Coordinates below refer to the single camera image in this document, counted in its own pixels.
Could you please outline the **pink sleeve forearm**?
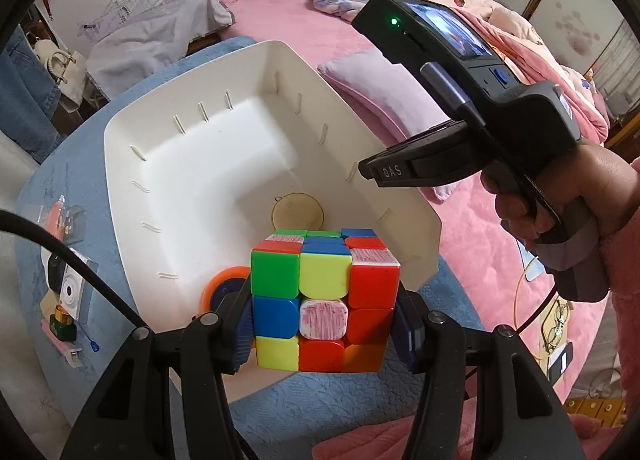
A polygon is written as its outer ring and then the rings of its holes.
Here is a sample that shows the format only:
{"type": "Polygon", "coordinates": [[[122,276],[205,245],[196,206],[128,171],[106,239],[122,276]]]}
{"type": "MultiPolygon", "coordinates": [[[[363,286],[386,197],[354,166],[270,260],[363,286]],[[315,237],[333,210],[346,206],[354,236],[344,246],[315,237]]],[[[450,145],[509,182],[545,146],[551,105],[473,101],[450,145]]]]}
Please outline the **pink sleeve forearm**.
{"type": "Polygon", "coordinates": [[[616,313],[628,423],[639,409],[639,237],[639,211],[636,211],[602,246],[616,313]]]}

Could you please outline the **person's right hand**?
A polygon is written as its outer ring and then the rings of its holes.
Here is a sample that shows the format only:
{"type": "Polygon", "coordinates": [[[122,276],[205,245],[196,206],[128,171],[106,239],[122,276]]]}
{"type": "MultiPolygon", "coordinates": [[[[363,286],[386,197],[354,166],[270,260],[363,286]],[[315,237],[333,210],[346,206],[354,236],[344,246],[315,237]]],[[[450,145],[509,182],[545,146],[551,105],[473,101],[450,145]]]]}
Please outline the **person's right hand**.
{"type": "MultiPolygon", "coordinates": [[[[526,201],[517,194],[501,192],[486,173],[484,188],[494,194],[495,209],[510,231],[531,248],[554,226],[546,210],[530,215],[526,201]]],[[[611,150],[586,142],[548,166],[536,184],[556,212],[577,199],[585,202],[596,219],[602,239],[621,230],[639,209],[639,162],[626,162],[611,150]]]]}

